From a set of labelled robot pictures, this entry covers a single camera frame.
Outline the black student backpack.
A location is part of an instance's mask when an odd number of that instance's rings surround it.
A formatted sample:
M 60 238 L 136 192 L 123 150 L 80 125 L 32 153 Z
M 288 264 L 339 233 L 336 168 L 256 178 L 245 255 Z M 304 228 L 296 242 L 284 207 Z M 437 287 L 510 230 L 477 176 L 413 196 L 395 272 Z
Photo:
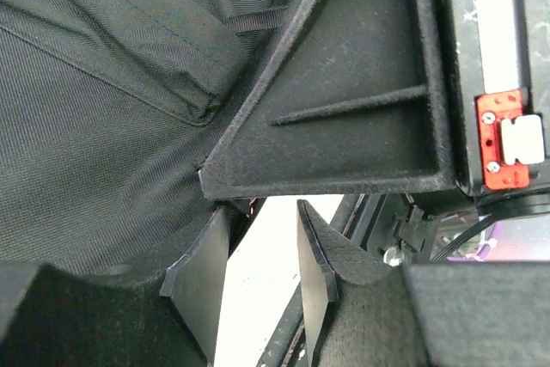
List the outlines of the black student backpack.
M 211 216 L 198 168 L 293 0 L 1 0 L 1 258 L 101 273 L 184 251 Z

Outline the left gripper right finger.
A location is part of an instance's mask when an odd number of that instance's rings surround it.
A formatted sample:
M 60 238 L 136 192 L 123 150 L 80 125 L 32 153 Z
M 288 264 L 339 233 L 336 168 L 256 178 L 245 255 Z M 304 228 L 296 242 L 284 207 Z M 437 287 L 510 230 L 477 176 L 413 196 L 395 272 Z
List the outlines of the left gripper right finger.
M 312 366 L 546 366 L 546 262 L 389 266 L 297 203 Z

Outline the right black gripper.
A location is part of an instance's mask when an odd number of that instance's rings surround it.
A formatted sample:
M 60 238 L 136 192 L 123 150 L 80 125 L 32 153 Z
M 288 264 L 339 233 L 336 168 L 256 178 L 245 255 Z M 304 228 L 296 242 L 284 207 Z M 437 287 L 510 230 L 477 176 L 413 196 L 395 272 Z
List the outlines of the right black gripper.
M 458 187 L 479 213 L 549 211 L 549 0 L 437 0 Z

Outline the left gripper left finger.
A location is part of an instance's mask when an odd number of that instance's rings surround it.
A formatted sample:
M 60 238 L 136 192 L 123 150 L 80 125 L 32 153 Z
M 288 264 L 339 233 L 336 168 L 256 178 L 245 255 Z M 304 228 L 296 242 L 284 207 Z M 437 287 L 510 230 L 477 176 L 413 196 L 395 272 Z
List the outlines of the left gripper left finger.
M 2 365 L 212 365 L 229 232 L 221 207 L 104 275 L 2 265 Z

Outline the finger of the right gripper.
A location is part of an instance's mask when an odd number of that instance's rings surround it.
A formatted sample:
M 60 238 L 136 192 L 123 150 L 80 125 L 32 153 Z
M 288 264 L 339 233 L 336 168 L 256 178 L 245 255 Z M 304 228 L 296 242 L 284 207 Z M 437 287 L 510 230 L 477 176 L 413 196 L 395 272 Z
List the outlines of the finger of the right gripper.
M 455 184 L 434 0 L 290 0 L 199 172 L 208 199 Z

